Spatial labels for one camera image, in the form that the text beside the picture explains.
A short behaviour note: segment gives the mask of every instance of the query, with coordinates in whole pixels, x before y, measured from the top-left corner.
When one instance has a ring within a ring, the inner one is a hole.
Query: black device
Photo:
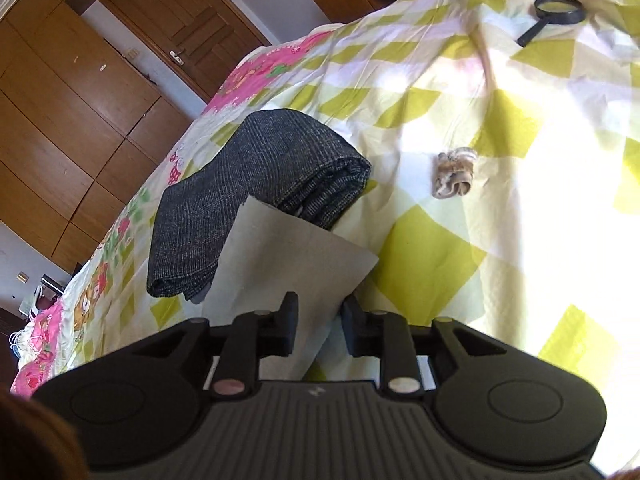
[[[539,21],[516,40],[520,46],[527,46],[548,24],[575,25],[587,17],[578,0],[536,0],[533,5]]]
[[[451,319],[409,326],[353,296],[341,316],[350,354],[380,358],[380,387],[258,380],[261,358],[293,349],[289,292],[277,312],[187,320],[34,398],[77,428],[99,479],[602,478],[589,460],[606,409],[581,378]],[[430,357],[435,390],[417,354]]]

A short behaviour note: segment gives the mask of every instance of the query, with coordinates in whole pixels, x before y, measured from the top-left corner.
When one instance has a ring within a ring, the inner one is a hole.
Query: screw
[[[396,394],[413,394],[420,389],[420,383],[413,377],[395,377],[388,386]]]

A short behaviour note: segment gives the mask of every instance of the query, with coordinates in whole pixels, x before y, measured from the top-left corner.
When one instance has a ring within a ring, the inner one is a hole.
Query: brown hair
[[[609,480],[640,480],[640,468],[631,471],[621,471],[609,477]]]
[[[33,400],[0,390],[0,478],[86,480],[74,430]]]

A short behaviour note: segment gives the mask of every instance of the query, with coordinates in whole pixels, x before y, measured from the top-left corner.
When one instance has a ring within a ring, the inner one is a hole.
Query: ribbed black surface
[[[215,405],[183,446],[102,480],[511,480],[601,478],[588,465],[524,473],[478,463],[452,447],[417,404],[370,383],[263,383],[244,402]]]

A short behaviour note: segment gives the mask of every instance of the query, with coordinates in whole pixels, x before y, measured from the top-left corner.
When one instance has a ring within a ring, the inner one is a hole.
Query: round pad
[[[76,427],[92,470],[143,463],[177,446],[200,397],[166,360],[96,361],[42,385],[34,396]]]
[[[440,386],[433,405],[457,443],[517,466],[561,465],[593,453],[606,409],[589,383],[520,352],[470,359]]]
[[[558,414],[562,397],[546,384],[507,381],[489,391],[489,406],[514,422],[544,422]]]

